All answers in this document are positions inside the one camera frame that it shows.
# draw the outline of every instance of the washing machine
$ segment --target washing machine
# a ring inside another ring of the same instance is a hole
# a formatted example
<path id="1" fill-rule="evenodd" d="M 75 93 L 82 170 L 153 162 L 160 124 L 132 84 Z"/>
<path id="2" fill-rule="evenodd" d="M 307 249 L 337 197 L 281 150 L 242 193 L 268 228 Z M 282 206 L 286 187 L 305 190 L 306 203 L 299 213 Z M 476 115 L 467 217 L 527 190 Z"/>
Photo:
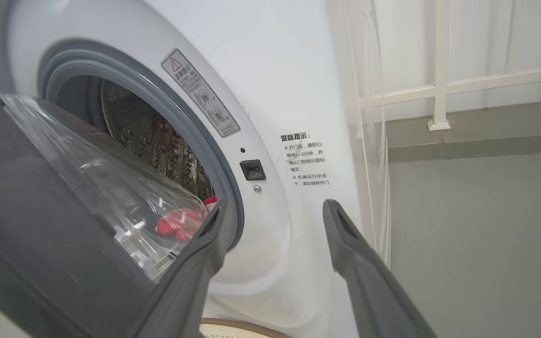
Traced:
<path id="1" fill-rule="evenodd" d="M 205 317 L 348 336 L 354 319 L 322 204 L 339 201 L 388 262 L 389 235 L 379 250 L 375 230 L 387 229 L 389 203 L 372 205 L 370 181 L 387 173 L 370 172 L 377 151 L 360 146 L 367 126 L 346 112 L 329 8 L 0 2 L 0 91 L 52 102 L 200 199 L 230 201 L 236 225 Z"/>

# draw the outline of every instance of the red warning triangle icon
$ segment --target red warning triangle icon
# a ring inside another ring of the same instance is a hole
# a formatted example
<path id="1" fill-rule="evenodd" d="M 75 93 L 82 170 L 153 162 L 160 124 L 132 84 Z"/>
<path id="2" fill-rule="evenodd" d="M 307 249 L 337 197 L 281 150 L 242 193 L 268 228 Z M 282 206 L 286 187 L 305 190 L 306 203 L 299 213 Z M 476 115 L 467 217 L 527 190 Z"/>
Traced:
<path id="1" fill-rule="evenodd" d="M 182 66 L 180 62 L 172 57 L 170 58 L 170 63 L 172 64 L 172 71 L 177 71 Z"/>

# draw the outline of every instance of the white railing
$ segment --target white railing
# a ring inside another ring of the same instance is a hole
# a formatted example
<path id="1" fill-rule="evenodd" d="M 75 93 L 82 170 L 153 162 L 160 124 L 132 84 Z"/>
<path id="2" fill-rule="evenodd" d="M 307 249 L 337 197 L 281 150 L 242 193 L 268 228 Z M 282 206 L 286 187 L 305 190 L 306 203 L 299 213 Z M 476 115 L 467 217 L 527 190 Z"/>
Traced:
<path id="1" fill-rule="evenodd" d="M 449 0 L 435 0 L 435 75 L 434 84 L 388 92 L 384 96 L 371 99 L 371 105 L 377 107 L 390 103 L 406 102 L 418 99 L 433 98 L 433 119 L 429 122 L 430 131 L 450 129 L 446 119 L 446 97 L 449 94 L 474 92 L 503 86 L 541 82 L 541 68 L 509 73 L 511 41 L 515 34 L 515 12 L 517 0 L 513 0 L 510 11 L 509 37 L 507 39 L 505 73 L 473 77 L 460 81 L 448 81 L 448 36 L 449 36 Z"/>

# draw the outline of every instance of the white washing machine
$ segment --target white washing machine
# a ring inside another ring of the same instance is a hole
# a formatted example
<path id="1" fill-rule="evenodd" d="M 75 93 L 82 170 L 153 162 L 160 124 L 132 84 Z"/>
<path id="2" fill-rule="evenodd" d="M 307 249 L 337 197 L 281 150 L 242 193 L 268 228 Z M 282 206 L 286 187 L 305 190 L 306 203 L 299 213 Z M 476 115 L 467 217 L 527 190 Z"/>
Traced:
<path id="1" fill-rule="evenodd" d="M 389 203 L 373 214 L 369 184 L 387 173 L 370 173 L 377 152 L 346 116 L 331 22 L 315 0 L 0 2 L 0 91 L 49 100 L 121 142 L 130 135 L 111 120 L 126 116 L 106 102 L 144 102 L 203 167 L 212 190 L 198 195 L 236 206 L 204 316 L 295 337 L 355 333 L 321 207 L 339 201 L 388 261 Z M 247 179 L 240 163 L 253 160 L 264 179 Z"/>

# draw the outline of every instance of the floor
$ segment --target floor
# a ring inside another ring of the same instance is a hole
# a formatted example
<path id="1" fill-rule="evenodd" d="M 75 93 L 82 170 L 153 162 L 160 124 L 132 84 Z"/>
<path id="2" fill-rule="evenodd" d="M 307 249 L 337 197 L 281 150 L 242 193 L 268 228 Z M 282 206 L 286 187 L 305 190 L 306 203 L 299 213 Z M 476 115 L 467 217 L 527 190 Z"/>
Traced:
<path id="1" fill-rule="evenodd" d="M 391 163 L 392 271 L 439 337 L 541 337 L 541 154 Z"/>

